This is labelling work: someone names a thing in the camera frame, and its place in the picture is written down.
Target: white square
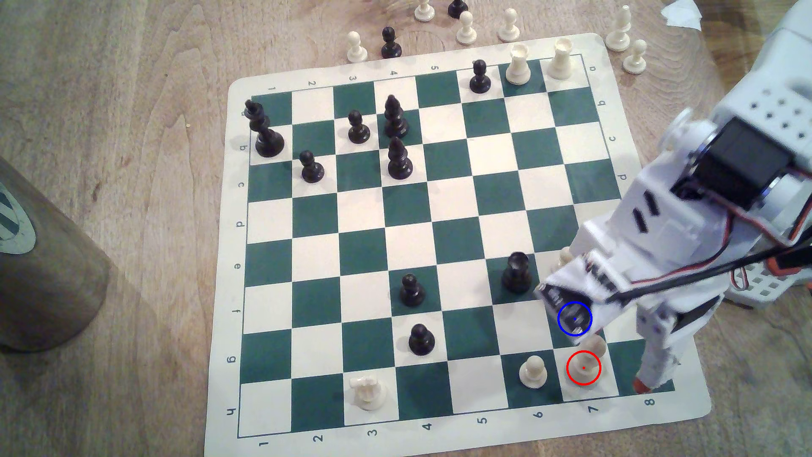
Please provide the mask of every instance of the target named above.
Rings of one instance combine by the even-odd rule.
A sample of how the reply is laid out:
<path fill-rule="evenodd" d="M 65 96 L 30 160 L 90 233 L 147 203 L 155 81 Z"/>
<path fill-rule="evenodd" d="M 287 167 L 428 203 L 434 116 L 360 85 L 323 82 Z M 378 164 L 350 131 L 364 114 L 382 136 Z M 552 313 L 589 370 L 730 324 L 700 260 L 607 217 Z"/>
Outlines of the white square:
<path fill-rule="evenodd" d="M 341 273 L 337 233 L 293 238 L 292 254 L 294 281 L 337 277 Z"/>
<path fill-rule="evenodd" d="M 508 257 L 516 251 L 533 252 L 527 211 L 481 215 L 479 227 L 486 259 Z"/>
<path fill-rule="evenodd" d="M 342 322 L 392 316 L 388 272 L 341 276 L 339 280 Z"/>
<path fill-rule="evenodd" d="M 379 409 L 366 411 L 358 406 L 359 402 L 356 399 L 355 391 L 350 387 L 350 380 L 362 376 L 375 376 L 386 389 L 383 406 Z M 344 425 L 372 424 L 398 420 L 399 417 L 398 381 L 394 367 L 344 373 Z"/>
<path fill-rule="evenodd" d="M 341 323 L 291 330 L 291 377 L 341 373 L 342 348 Z"/>
<path fill-rule="evenodd" d="M 563 165 L 519 170 L 521 194 L 525 209 L 562 207 L 572 205 L 567 170 Z"/>
<path fill-rule="evenodd" d="M 462 116 L 462 105 L 454 103 L 421 108 L 420 129 L 423 144 L 465 139 L 467 134 L 465 133 L 465 119 Z"/>
<path fill-rule="evenodd" d="M 363 115 L 364 125 L 369 127 L 369 140 L 360 145 L 350 141 L 348 137 L 350 122 L 347 118 L 335 120 L 335 153 L 336 155 L 376 150 L 378 148 L 378 117 L 376 115 Z"/>
<path fill-rule="evenodd" d="M 431 220 L 452 220 L 479 215 L 473 177 L 429 181 Z"/>
<path fill-rule="evenodd" d="M 416 110 L 417 104 L 417 82 L 414 76 L 405 78 L 395 78 L 391 80 L 375 81 L 375 112 L 383 114 L 384 105 L 390 95 L 394 95 L 400 102 L 400 108 L 404 111 Z"/>
<path fill-rule="evenodd" d="M 437 264 L 434 230 L 430 222 L 386 227 L 386 234 L 390 270 Z"/>
<path fill-rule="evenodd" d="M 333 120 L 333 88 L 297 90 L 291 94 L 293 124 Z"/>
<path fill-rule="evenodd" d="M 544 305 L 538 300 L 494 305 L 500 354 L 553 348 Z"/>
<path fill-rule="evenodd" d="M 601 124 L 598 122 L 556 127 L 555 134 L 559 139 L 561 158 L 564 159 L 564 163 L 609 158 L 607 145 L 601 133 Z"/>
<path fill-rule="evenodd" d="M 505 98 L 507 123 L 511 132 L 525 132 L 555 127 L 550 98 L 546 93 L 516 95 Z"/>
<path fill-rule="evenodd" d="M 383 191 L 380 187 L 339 192 L 339 232 L 382 229 Z"/>
<path fill-rule="evenodd" d="M 489 307 L 493 303 L 484 259 L 441 263 L 437 266 L 437 281 L 444 311 Z"/>
<path fill-rule="evenodd" d="M 508 407 L 508 394 L 498 355 L 448 361 L 451 404 L 455 414 Z"/>
<path fill-rule="evenodd" d="M 408 348 L 408 337 L 415 324 L 423 324 L 434 335 L 434 349 L 426 355 L 415 355 Z M 445 362 L 446 331 L 443 327 L 443 312 L 424 312 L 406 316 L 392 316 L 392 342 L 395 345 L 395 366 L 419 365 L 421 363 Z"/>
<path fill-rule="evenodd" d="M 240 437 L 291 431 L 291 380 L 240 385 Z"/>
<path fill-rule="evenodd" d="M 293 283 L 245 288 L 243 333 L 270 332 L 292 327 Z"/>
<path fill-rule="evenodd" d="M 519 169 L 510 133 L 469 138 L 468 155 L 474 176 Z"/>

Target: white pawn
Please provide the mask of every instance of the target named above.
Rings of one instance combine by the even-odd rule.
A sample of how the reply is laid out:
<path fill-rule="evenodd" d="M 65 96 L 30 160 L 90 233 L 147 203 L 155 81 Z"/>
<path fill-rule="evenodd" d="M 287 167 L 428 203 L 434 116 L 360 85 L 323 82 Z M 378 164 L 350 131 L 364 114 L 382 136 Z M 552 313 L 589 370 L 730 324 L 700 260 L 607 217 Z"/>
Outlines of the white pawn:
<path fill-rule="evenodd" d="M 646 60 L 643 54 L 646 53 L 648 45 L 643 40 L 637 40 L 632 45 L 632 54 L 623 59 L 623 69 L 633 75 L 639 75 L 646 70 Z"/>
<path fill-rule="evenodd" d="M 429 22 L 434 18 L 434 7 L 429 4 L 429 0 L 420 0 L 420 6 L 414 10 L 414 19 L 421 22 Z"/>
<path fill-rule="evenodd" d="M 632 12 L 628 5 L 623 5 L 615 16 L 615 29 L 609 32 L 606 38 L 607 48 L 615 52 L 623 52 L 628 49 L 628 32 L 632 28 Z"/>
<path fill-rule="evenodd" d="M 547 369 L 544 360 L 537 355 L 531 355 L 519 368 L 519 381 L 530 389 L 538 389 L 547 382 Z"/>
<path fill-rule="evenodd" d="M 497 35 L 499 39 L 505 42 L 516 41 L 519 39 L 519 28 L 516 26 L 516 10 L 508 8 L 505 10 L 503 17 L 505 24 L 499 28 Z"/>

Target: green square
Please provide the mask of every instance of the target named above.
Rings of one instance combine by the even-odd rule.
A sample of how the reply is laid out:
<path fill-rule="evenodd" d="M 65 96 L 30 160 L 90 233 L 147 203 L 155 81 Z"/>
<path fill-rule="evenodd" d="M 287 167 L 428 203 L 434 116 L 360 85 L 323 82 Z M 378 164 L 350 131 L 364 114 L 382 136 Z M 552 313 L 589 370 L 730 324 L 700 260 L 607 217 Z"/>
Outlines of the green square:
<path fill-rule="evenodd" d="M 539 389 L 528 389 L 519 380 L 519 369 L 527 358 L 537 355 L 544 360 L 547 370 L 547 381 Z M 502 374 L 505 379 L 505 393 L 507 394 L 507 407 L 540 407 L 562 403 L 561 384 L 559 383 L 555 366 L 553 350 L 539 352 L 525 352 L 524 354 L 509 354 L 502 356 Z"/>
<path fill-rule="evenodd" d="M 598 122 L 598 108 L 592 97 L 592 89 L 557 90 L 550 92 L 550 109 L 555 125 L 586 124 Z"/>
<path fill-rule="evenodd" d="M 448 362 L 424 363 L 395 368 L 400 420 L 443 417 L 454 414 Z"/>
<path fill-rule="evenodd" d="M 460 84 L 456 72 L 418 75 L 414 80 L 417 83 L 417 103 L 420 108 L 460 102 L 460 91 L 457 89 Z"/>
<path fill-rule="evenodd" d="M 339 278 L 293 283 L 293 327 L 341 322 Z"/>
<path fill-rule="evenodd" d="M 515 132 L 512 136 L 520 170 L 564 163 L 555 128 Z"/>
<path fill-rule="evenodd" d="M 315 156 L 335 154 L 335 122 L 319 120 L 293 126 L 293 158 L 298 160 L 299 153 L 309 150 Z"/>
<path fill-rule="evenodd" d="M 383 228 L 339 233 L 341 274 L 383 272 L 387 269 L 387 235 Z"/>
<path fill-rule="evenodd" d="M 470 359 L 499 354 L 494 308 L 443 311 L 448 359 Z"/>
<path fill-rule="evenodd" d="M 407 307 L 400 301 L 400 287 L 403 285 L 403 278 L 407 273 L 412 273 L 417 278 L 417 282 L 425 289 L 425 299 L 423 303 L 416 307 Z M 437 266 L 390 271 L 389 299 L 391 300 L 393 316 L 440 311 L 440 286 L 437 280 Z"/>
<path fill-rule="evenodd" d="M 499 65 L 499 76 L 502 78 L 502 93 L 505 95 L 505 97 L 546 92 L 541 60 L 528 60 L 527 65 L 530 67 L 530 79 L 523 85 L 513 85 L 508 82 L 507 78 L 505 78 L 505 72 L 510 66 L 510 63 L 503 63 Z"/>
<path fill-rule="evenodd" d="M 484 137 L 510 132 L 504 98 L 462 104 L 468 137 Z"/>
<path fill-rule="evenodd" d="M 292 380 L 291 432 L 344 426 L 344 378 L 341 373 Z"/>
<path fill-rule="evenodd" d="M 437 263 L 485 258 L 478 217 L 433 222 L 432 229 Z"/>
<path fill-rule="evenodd" d="M 339 192 L 381 186 L 381 155 L 377 150 L 335 156 Z"/>
<path fill-rule="evenodd" d="M 293 199 L 293 237 L 309 237 L 339 231 L 336 194 Z"/>
<path fill-rule="evenodd" d="M 362 115 L 375 114 L 374 83 L 336 85 L 333 87 L 333 107 L 336 119 L 347 119 L 352 110 L 358 110 Z"/>
<path fill-rule="evenodd" d="M 420 111 L 404 111 L 404 119 L 408 122 L 408 132 L 400 140 L 405 146 L 419 145 L 423 142 L 423 136 L 420 133 Z M 384 132 L 386 126 L 387 118 L 383 114 L 378 115 L 378 147 L 380 149 L 389 149 L 391 138 Z"/>
<path fill-rule="evenodd" d="M 474 176 L 473 189 L 477 194 L 480 215 L 525 209 L 519 172 Z"/>
<path fill-rule="evenodd" d="M 341 334 L 345 372 L 395 366 L 392 319 L 344 322 Z"/>
<path fill-rule="evenodd" d="M 270 120 L 271 127 L 293 124 L 293 104 L 290 92 L 254 95 L 251 100 L 262 105 L 265 115 Z"/>
<path fill-rule="evenodd" d="M 243 335 L 239 366 L 240 384 L 291 377 L 291 330 Z"/>
<path fill-rule="evenodd" d="M 290 162 L 263 163 L 248 168 L 248 201 L 264 202 L 293 195 Z"/>
<path fill-rule="evenodd" d="M 527 211 L 527 220 L 536 252 L 569 246 L 578 232 L 578 219 L 572 205 Z"/>
<path fill-rule="evenodd" d="M 536 256 L 533 253 L 527 253 L 527 258 L 530 260 L 530 276 L 533 280 L 530 282 L 530 289 L 523 294 L 516 294 L 502 286 L 502 273 L 508 267 L 508 258 L 502 257 L 499 259 L 488 259 L 486 265 L 488 268 L 488 284 L 490 285 L 490 298 L 493 300 L 494 305 L 501 303 L 516 303 L 516 302 L 530 302 L 536 300 L 533 296 L 533 288 L 538 285 L 538 268 L 536 267 Z"/>
<path fill-rule="evenodd" d="M 610 159 L 567 163 L 567 179 L 573 203 L 600 202 L 620 198 L 615 169 Z"/>
<path fill-rule="evenodd" d="M 384 187 L 383 216 L 387 227 L 429 222 L 429 186 L 418 182 Z"/>
<path fill-rule="evenodd" d="M 245 287 L 291 281 L 292 240 L 245 247 Z"/>
<path fill-rule="evenodd" d="M 633 388 L 634 378 L 640 369 L 640 359 L 646 348 L 645 340 L 609 343 L 607 352 L 611 357 L 612 371 L 615 372 L 617 390 L 621 397 L 637 395 Z M 669 380 L 652 392 L 673 392 L 674 380 Z"/>
<path fill-rule="evenodd" d="M 425 173 L 429 181 L 471 176 L 468 141 L 454 140 L 423 145 Z"/>

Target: captured chess piece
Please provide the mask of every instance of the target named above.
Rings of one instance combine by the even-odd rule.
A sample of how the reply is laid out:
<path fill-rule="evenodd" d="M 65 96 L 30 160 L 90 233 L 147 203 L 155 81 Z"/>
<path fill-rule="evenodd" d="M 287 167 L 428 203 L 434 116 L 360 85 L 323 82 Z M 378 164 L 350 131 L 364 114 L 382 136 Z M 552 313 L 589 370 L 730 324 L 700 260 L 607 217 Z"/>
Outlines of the captured chess piece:
<path fill-rule="evenodd" d="M 361 118 L 361 113 L 358 110 L 350 111 L 347 115 L 350 121 L 350 131 L 347 133 L 350 141 L 360 145 L 361 143 L 369 140 L 369 127 L 363 124 L 364 120 Z"/>
<path fill-rule="evenodd" d="M 476 94 L 484 94 L 490 89 L 490 78 L 485 74 L 488 66 L 482 59 L 473 62 L 473 78 L 469 83 L 471 91 Z"/>
<path fill-rule="evenodd" d="M 245 117 L 250 120 L 248 128 L 257 133 L 257 154 L 262 157 L 274 157 L 285 148 L 285 139 L 278 132 L 270 129 L 270 119 L 265 115 L 261 104 L 245 101 Z"/>
<path fill-rule="evenodd" d="M 309 182 L 319 182 L 324 177 L 324 167 L 316 162 L 313 153 L 309 150 L 303 150 L 299 154 L 299 161 L 302 162 L 302 179 Z"/>
<path fill-rule="evenodd" d="M 392 27 L 384 27 L 382 35 L 386 44 L 381 48 L 381 57 L 384 59 L 400 57 L 403 54 L 403 50 L 399 44 L 395 43 L 395 30 Z"/>
<path fill-rule="evenodd" d="M 502 285 L 514 294 L 523 294 L 533 285 L 530 274 L 530 259 L 523 252 L 514 252 L 507 257 L 507 268 L 502 272 Z"/>
<path fill-rule="evenodd" d="M 415 324 L 408 337 L 408 348 L 415 355 L 427 355 L 434 349 L 434 334 L 425 325 Z"/>

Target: black chess piece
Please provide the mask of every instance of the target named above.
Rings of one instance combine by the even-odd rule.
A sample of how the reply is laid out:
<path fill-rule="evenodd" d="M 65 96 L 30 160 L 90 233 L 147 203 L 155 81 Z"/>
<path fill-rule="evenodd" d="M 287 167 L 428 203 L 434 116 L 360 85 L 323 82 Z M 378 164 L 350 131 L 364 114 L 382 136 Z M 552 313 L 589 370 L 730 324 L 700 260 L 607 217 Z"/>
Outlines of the black chess piece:
<path fill-rule="evenodd" d="M 425 289 L 417 282 L 417 278 L 409 273 L 401 280 L 400 301 L 407 307 L 416 307 L 425 300 Z"/>
<path fill-rule="evenodd" d="M 324 167 L 316 162 L 313 158 L 313 153 L 309 150 L 303 150 L 299 154 L 299 161 L 302 162 L 302 179 L 309 182 L 319 182 L 324 177 Z"/>
<path fill-rule="evenodd" d="M 369 127 L 362 124 L 364 120 L 361 118 L 361 113 L 358 110 L 350 111 L 350 114 L 347 115 L 347 119 L 349 119 L 350 125 L 352 126 L 348 133 L 350 141 L 360 145 L 364 141 L 369 140 Z"/>
<path fill-rule="evenodd" d="M 408 337 L 408 348 L 415 355 L 427 355 L 434 349 L 434 334 L 425 325 L 415 324 Z"/>
<path fill-rule="evenodd" d="M 406 146 L 398 137 L 389 141 L 389 176 L 404 180 L 412 175 L 412 160 L 407 157 Z"/>
<path fill-rule="evenodd" d="M 383 126 L 383 132 L 389 137 L 403 138 L 408 133 L 408 121 L 404 119 L 404 110 L 400 107 L 400 102 L 394 95 L 387 97 L 383 104 L 383 117 L 387 118 L 387 123 Z"/>
<path fill-rule="evenodd" d="M 468 5 L 463 0 L 454 0 L 448 5 L 448 15 L 454 19 L 459 19 L 463 11 L 468 10 Z"/>
<path fill-rule="evenodd" d="M 257 132 L 257 153 L 262 157 L 274 157 L 282 152 L 285 147 L 285 139 L 278 132 L 270 129 L 270 119 L 265 115 L 265 109 L 261 104 L 245 101 L 245 117 L 250 122 L 248 128 Z"/>
<path fill-rule="evenodd" d="M 530 290 L 533 277 L 530 275 L 530 259 L 523 252 L 514 252 L 507 257 L 507 268 L 502 272 L 502 285 L 514 294 Z"/>
<path fill-rule="evenodd" d="M 487 71 L 488 66 L 485 64 L 485 61 L 482 59 L 475 60 L 473 62 L 473 78 L 471 78 L 471 82 L 469 87 L 471 90 L 477 94 L 484 94 L 490 89 L 490 78 L 485 74 Z"/>
<path fill-rule="evenodd" d="M 400 49 L 399 44 L 395 43 L 395 30 L 392 27 L 384 27 L 382 35 L 386 44 L 381 48 L 381 57 L 384 59 L 400 57 L 403 50 Z"/>

